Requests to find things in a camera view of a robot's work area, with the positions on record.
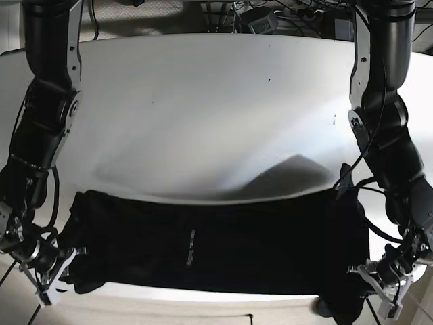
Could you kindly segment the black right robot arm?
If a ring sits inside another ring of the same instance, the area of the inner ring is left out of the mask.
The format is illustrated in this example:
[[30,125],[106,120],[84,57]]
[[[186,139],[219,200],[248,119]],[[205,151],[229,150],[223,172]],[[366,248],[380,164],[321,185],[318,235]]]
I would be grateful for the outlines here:
[[76,257],[56,244],[55,220],[33,221],[47,178],[70,134],[81,102],[81,1],[24,1],[25,53],[33,78],[13,127],[1,170],[1,252],[31,281],[40,307],[58,302],[56,285]]

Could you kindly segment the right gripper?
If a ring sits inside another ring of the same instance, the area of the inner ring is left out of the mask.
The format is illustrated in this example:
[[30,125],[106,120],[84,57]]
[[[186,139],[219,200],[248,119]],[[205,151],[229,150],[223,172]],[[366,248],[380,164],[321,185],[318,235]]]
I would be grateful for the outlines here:
[[25,259],[19,262],[19,270],[27,277],[35,288],[39,307],[49,307],[56,305],[60,301],[60,294],[57,286],[60,278],[68,276],[70,265],[77,256],[86,255],[87,247],[70,248],[66,252],[60,253],[48,269],[43,269],[37,265],[37,256],[33,259]]

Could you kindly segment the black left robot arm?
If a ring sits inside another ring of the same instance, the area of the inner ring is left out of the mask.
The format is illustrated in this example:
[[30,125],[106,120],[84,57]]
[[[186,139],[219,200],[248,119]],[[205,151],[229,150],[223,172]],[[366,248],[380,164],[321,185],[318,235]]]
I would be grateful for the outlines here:
[[413,271],[432,260],[432,186],[413,143],[407,107],[398,94],[409,69],[413,1],[355,1],[355,62],[348,113],[358,147],[386,198],[386,214],[401,238],[383,257],[358,268],[381,298],[379,313],[396,319]]

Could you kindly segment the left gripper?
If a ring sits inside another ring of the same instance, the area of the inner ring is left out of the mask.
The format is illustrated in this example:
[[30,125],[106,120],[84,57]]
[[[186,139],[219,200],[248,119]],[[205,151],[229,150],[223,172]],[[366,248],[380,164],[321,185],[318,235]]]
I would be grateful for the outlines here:
[[358,274],[381,300],[378,313],[383,319],[397,320],[402,312],[402,299],[413,283],[413,269],[409,272],[398,261],[366,260],[364,264],[348,266],[349,274]]

